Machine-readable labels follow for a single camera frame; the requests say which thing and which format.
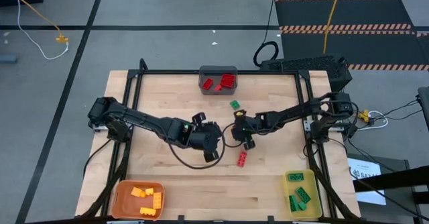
orange lego brick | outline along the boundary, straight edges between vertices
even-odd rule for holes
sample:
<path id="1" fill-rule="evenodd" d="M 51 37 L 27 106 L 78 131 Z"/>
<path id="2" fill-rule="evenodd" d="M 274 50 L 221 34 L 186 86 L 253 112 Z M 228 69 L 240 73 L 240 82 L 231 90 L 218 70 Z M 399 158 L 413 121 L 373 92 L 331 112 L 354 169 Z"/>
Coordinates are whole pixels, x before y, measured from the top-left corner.
<path id="1" fill-rule="evenodd" d="M 154 209 L 161 209 L 162 207 L 162 193 L 154 193 Z"/>
<path id="2" fill-rule="evenodd" d="M 149 188 L 149 189 L 145 189 L 146 195 L 151 195 L 154 194 L 154 189 L 153 188 Z"/>
<path id="3" fill-rule="evenodd" d="M 133 187 L 133 190 L 131 191 L 131 195 L 135 197 L 140 197 L 140 193 L 142 192 L 143 191 L 141 189 Z"/>
<path id="4" fill-rule="evenodd" d="M 156 214 L 156 210 L 152 209 L 152 208 L 146 208 L 146 207 L 141 207 L 140 208 L 140 214 L 142 215 L 155 215 Z"/>

green lego brick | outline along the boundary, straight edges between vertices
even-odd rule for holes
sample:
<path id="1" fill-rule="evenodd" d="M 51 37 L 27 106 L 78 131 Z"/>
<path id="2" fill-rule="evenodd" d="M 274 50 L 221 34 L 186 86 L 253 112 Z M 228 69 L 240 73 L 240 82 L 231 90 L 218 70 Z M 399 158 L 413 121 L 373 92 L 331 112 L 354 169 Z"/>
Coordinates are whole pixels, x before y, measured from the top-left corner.
<path id="1" fill-rule="evenodd" d="M 299 211 L 298 200 L 296 200 L 294 195 L 289 196 L 289 205 L 291 212 Z"/>
<path id="2" fill-rule="evenodd" d="M 300 187 L 295 190 L 296 194 L 301 198 L 304 203 L 308 203 L 311 200 L 310 196 L 304 190 L 304 188 Z"/>
<path id="3" fill-rule="evenodd" d="M 298 203 L 298 207 L 300 208 L 301 211 L 305 211 L 307 209 L 307 205 L 304 202 L 300 202 Z"/>
<path id="4" fill-rule="evenodd" d="M 229 104 L 233 107 L 234 110 L 237 110 L 240 108 L 240 104 L 236 100 L 230 102 Z"/>
<path id="5" fill-rule="evenodd" d="M 303 181 L 304 174 L 303 173 L 288 174 L 288 180 L 293 182 Z"/>

concrete floor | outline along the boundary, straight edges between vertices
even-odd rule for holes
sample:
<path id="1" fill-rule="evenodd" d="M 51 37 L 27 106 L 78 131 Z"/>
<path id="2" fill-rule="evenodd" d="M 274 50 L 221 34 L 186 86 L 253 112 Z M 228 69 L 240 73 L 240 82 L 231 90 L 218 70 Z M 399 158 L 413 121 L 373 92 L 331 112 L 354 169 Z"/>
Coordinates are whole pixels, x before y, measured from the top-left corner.
<path id="1" fill-rule="evenodd" d="M 45 0 L 35 6 L 59 25 L 85 25 L 94 1 Z M 429 25 L 429 9 L 424 7 L 428 0 L 403 1 L 415 25 Z M 264 25 L 269 4 L 270 0 L 102 0 L 94 25 Z M 16 10 L 0 8 L 0 25 L 16 24 Z M 21 22 L 47 25 L 27 7 Z M 271 24 L 277 24 L 275 13 Z M 56 32 L 29 33 L 49 56 L 63 50 L 55 42 Z M 278 33 L 270 31 L 268 40 L 279 42 Z M 17 64 L 0 65 L 0 199 L 7 200 L 0 203 L 0 223 L 14 223 L 17 218 L 82 37 L 78 30 L 65 34 L 70 51 L 47 61 L 20 31 L 0 31 L 0 54 L 19 56 Z M 263 35 L 263 30 L 92 31 L 26 221 L 73 217 L 93 138 L 86 114 L 94 99 L 103 95 L 110 70 L 136 68 L 141 57 L 151 69 L 195 69 L 203 64 L 256 69 L 252 57 Z M 270 52 L 260 57 L 268 58 Z M 362 109 L 388 111 L 411 101 L 418 87 L 429 85 L 429 72 L 352 71 L 352 75 L 346 92 Z M 353 142 L 375 156 L 408 159 L 415 168 L 429 164 L 428 134 L 423 117 L 414 115 L 384 129 L 359 132 Z M 403 220 L 365 214 L 381 221 Z"/>

black cable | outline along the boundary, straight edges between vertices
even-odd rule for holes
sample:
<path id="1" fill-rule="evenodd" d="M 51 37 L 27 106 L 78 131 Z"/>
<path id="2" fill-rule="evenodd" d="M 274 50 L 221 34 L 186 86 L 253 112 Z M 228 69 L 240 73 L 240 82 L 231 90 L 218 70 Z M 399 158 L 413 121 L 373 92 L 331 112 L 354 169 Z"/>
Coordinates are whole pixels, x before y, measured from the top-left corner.
<path id="1" fill-rule="evenodd" d="M 415 215 L 415 216 L 417 216 L 417 217 L 419 217 L 419 218 L 422 218 L 422 219 L 424 219 L 424 220 L 426 220 L 426 221 L 429 221 L 429 218 L 427 218 L 427 217 L 425 217 L 425 216 L 423 216 L 423 215 L 421 215 L 421 214 L 418 214 L 418 213 L 417 213 L 417 212 L 415 212 L 415 211 L 410 210 L 409 208 L 407 208 L 407 207 L 405 207 L 405 206 L 403 206 L 403 205 L 399 204 L 397 201 L 393 200 L 392 198 L 385 196 L 383 193 L 379 192 L 379 191 L 378 191 L 377 189 L 375 189 L 374 187 L 372 187 L 372 186 L 370 186 L 369 184 L 365 183 L 363 180 L 359 180 L 359 179 L 358 179 L 354 174 L 352 174 L 352 173 L 351 173 L 351 168 L 350 168 L 350 167 L 349 167 L 349 173 L 350 173 L 350 175 L 351 175 L 353 178 L 355 178 L 355 180 L 357 180 L 358 182 L 360 182 L 361 184 L 363 184 L 364 186 L 366 186 L 368 189 L 371 189 L 372 191 L 375 191 L 377 194 L 379 194 L 379 195 L 381 195 L 382 197 L 386 198 L 387 200 L 391 201 L 392 203 L 394 203 L 394 204 L 395 204 L 395 205 L 397 205 L 398 207 L 402 208 L 403 210 L 405 210 L 405 211 L 407 211 L 407 212 L 409 212 L 409 213 L 411 213 L 411 214 L 413 214 L 413 215 Z"/>
<path id="2" fill-rule="evenodd" d="M 170 150 L 172 151 L 172 153 L 173 153 L 174 157 L 176 157 L 176 159 L 177 159 L 180 163 L 182 163 L 184 166 L 186 166 L 186 167 L 188 167 L 188 168 L 191 168 L 191 169 L 193 169 L 193 170 L 204 170 L 204 169 L 207 169 L 207 168 L 211 168 L 211 167 L 213 167 L 213 166 L 217 165 L 217 164 L 222 160 L 222 157 L 223 157 L 223 155 L 224 155 L 224 153 L 225 153 L 225 149 L 226 149 L 226 146 L 227 146 L 227 143 L 226 143 L 226 141 L 225 141 L 224 132 L 227 130 L 227 128 L 228 128 L 228 127 L 230 127 L 230 126 L 234 125 L 234 123 L 230 123 L 230 124 L 228 124 L 228 125 L 227 125 L 223 130 L 222 130 L 221 134 L 222 134 L 222 143 L 223 143 L 223 148 L 222 148 L 221 155 L 219 156 L 219 158 L 218 158 L 214 163 L 209 164 L 209 165 L 206 165 L 206 166 L 191 166 L 191 165 L 189 165 L 188 163 L 186 163 L 185 161 L 183 161 L 183 160 L 179 157 L 179 155 L 176 153 L 176 151 L 174 151 L 174 148 L 173 148 L 172 143 L 170 143 L 169 139 L 167 138 L 167 136 L 168 136 L 168 135 L 167 135 L 167 133 L 166 133 L 166 130 L 165 130 L 161 125 L 159 125 L 159 124 L 157 124 L 157 123 L 152 123 L 152 124 L 156 125 L 158 128 L 160 128 L 160 129 L 162 130 L 162 133 L 163 133 L 163 135 L 166 137 L 167 144 L 168 144 L 168 146 L 170 147 Z"/>
<path id="3" fill-rule="evenodd" d="M 104 147 L 106 147 L 106 145 L 111 141 L 111 139 L 107 140 L 101 147 L 99 147 L 97 150 L 95 150 L 94 153 L 92 153 L 88 160 L 86 160 L 85 166 L 83 168 L 83 176 L 85 177 L 85 172 L 86 172 L 86 167 L 88 166 L 89 162 L 91 161 L 91 159 L 100 151 L 102 150 Z"/>
<path id="4" fill-rule="evenodd" d="M 347 152 L 347 148 L 346 148 L 346 146 L 344 145 L 344 143 L 341 143 L 340 141 L 338 141 L 338 140 L 336 140 L 336 139 L 331 139 L 330 137 L 329 137 L 329 140 L 330 140 L 330 141 L 334 141 L 334 142 L 336 142 L 337 144 L 341 145 L 341 147 L 343 147 L 343 148 L 344 148 L 344 151 L 346 152 L 346 155 L 347 155 L 347 154 L 349 154 L 349 153 Z"/>
<path id="5" fill-rule="evenodd" d="M 363 126 L 361 128 L 364 128 L 364 127 L 366 127 L 366 126 L 368 126 L 368 125 L 370 125 L 370 124 L 372 124 L 372 123 L 374 123 L 374 122 L 376 122 L 376 121 L 378 121 L 380 119 L 383 119 L 384 117 L 386 117 L 390 113 L 393 113 L 394 111 L 397 111 L 397 110 L 403 109 L 404 107 L 409 107 L 409 106 L 412 106 L 412 105 L 415 105 L 415 104 L 418 104 L 417 100 L 410 101 L 409 103 L 407 103 L 405 105 L 402 105 L 401 107 L 397 107 L 395 109 L 392 109 L 392 110 L 388 111 L 387 113 L 384 113 L 383 115 L 380 115 L 380 116 L 374 117 L 373 119 L 370 119 L 369 123 L 367 123 L 365 126 Z"/>
<path id="6" fill-rule="evenodd" d="M 416 113 L 419 113 L 419 112 L 421 112 L 421 111 L 423 111 L 423 110 L 421 109 L 421 110 L 419 110 L 419 111 L 415 111 L 415 112 L 413 112 L 413 113 L 410 113 L 410 114 L 406 115 L 405 117 L 400 117 L 400 118 L 395 118 L 395 117 L 386 117 L 386 118 L 387 118 L 387 119 L 390 119 L 390 120 L 403 120 L 403 119 L 406 119 L 407 117 L 409 117 L 409 116 L 411 116 L 411 115 L 414 115 L 414 114 L 416 114 Z"/>
<path id="7" fill-rule="evenodd" d="M 265 37 L 263 38 L 262 44 L 265 43 L 265 41 L 267 39 L 268 29 L 269 29 L 269 21 L 271 20 L 271 13 L 273 12 L 273 5 L 274 5 L 274 0 L 271 0 L 271 7 L 269 8 L 269 15 L 268 15 L 268 23 L 267 23 L 267 27 L 265 29 Z"/>
<path id="8" fill-rule="evenodd" d="M 376 159 L 375 159 L 371 154 L 368 154 L 365 150 L 362 150 L 362 149 L 360 149 L 360 148 L 356 147 L 356 146 L 351 142 L 351 140 L 350 140 L 350 139 L 347 139 L 347 140 L 349 141 L 350 145 L 351 145 L 352 147 L 354 147 L 354 148 L 355 148 L 359 153 L 361 153 L 361 155 L 362 155 L 363 157 L 365 157 L 368 161 L 370 161 L 370 162 L 375 162 L 375 163 L 379 164 L 380 166 L 384 167 L 385 169 L 390 170 L 390 171 L 392 171 L 392 172 L 397 172 L 397 170 L 394 170 L 394 169 L 390 168 L 389 166 L 386 166 L 385 164 L 382 164 L 381 162 L 377 161 L 377 160 L 376 160 Z"/>
<path id="9" fill-rule="evenodd" d="M 316 146 L 317 146 L 316 151 L 314 151 L 312 155 L 308 155 L 308 154 L 306 154 L 306 151 L 305 151 L 305 150 L 306 150 L 306 147 L 307 147 L 307 146 L 310 146 L 310 148 L 311 148 L 313 144 L 316 144 Z M 309 157 L 314 157 L 314 156 L 317 154 L 317 152 L 319 152 L 319 144 L 318 144 L 318 143 L 309 143 L 309 144 L 305 144 L 305 145 L 304 145 L 304 147 L 302 148 L 302 153 L 303 153 L 303 154 L 304 154 L 304 156 L 306 156 L 307 158 L 309 158 Z"/>
<path id="10" fill-rule="evenodd" d="M 231 123 L 231 124 L 229 124 L 228 126 L 226 126 L 225 128 L 224 128 L 224 130 L 226 130 L 226 128 L 228 128 L 229 126 L 231 126 L 231 125 L 234 125 L 234 123 Z M 225 145 L 227 146 L 227 147 L 229 147 L 229 148 L 238 148 L 238 147 L 240 147 L 240 146 L 242 146 L 244 144 L 244 142 L 241 142 L 240 144 L 237 144 L 236 146 L 230 146 L 230 145 L 228 145 L 227 143 L 225 143 Z"/>
<path id="11" fill-rule="evenodd" d="M 275 41 L 265 42 L 268 35 L 269 21 L 271 20 L 271 13 L 273 12 L 273 5 L 274 5 L 274 0 L 271 0 L 271 7 L 269 8 L 269 15 L 268 15 L 267 27 L 265 29 L 265 36 L 263 37 L 261 46 L 256 50 L 255 54 L 253 55 L 253 63 L 257 67 L 261 67 L 261 64 L 257 62 L 257 56 L 261 52 L 261 50 L 264 49 L 266 46 L 274 46 L 274 49 L 275 49 L 274 55 L 271 57 L 270 60 L 275 60 L 279 54 L 279 46 L 277 42 Z"/>

yellow cable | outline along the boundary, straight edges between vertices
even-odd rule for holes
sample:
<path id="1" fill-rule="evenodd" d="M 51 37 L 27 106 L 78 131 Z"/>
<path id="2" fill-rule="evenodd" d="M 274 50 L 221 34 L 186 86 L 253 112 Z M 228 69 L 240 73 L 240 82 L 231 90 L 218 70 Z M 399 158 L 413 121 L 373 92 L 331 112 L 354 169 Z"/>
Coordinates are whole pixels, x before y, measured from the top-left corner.
<path id="1" fill-rule="evenodd" d="M 327 23 L 326 29 L 324 31 L 323 54 L 326 54 L 326 45 L 328 43 L 328 32 L 329 32 L 330 20 L 332 19 L 332 15 L 334 14 L 334 10 L 335 10 L 335 6 L 336 6 L 337 1 L 338 0 L 334 0 L 334 4 L 332 5 L 332 9 L 330 10 L 328 23 Z"/>
<path id="2" fill-rule="evenodd" d="M 34 13 L 37 13 L 37 15 L 39 15 L 42 19 L 45 19 L 47 22 L 52 24 L 60 32 L 60 35 L 62 35 L 60 28 L 55 23 L 52 23 L 52 21 L 50 21 L 49 19 L 46 19 L 45 16 L 43 16 L 41 13 L 39 13 L 39 11 L 37 11 L 35 8 L 33 8 L 33 6 L 31 6 L 29 3 L 27 3 L 27 1 L 21 0 L 21 2 L 25 3 L 30 9 L 32 9 L 34 11 Z"/>

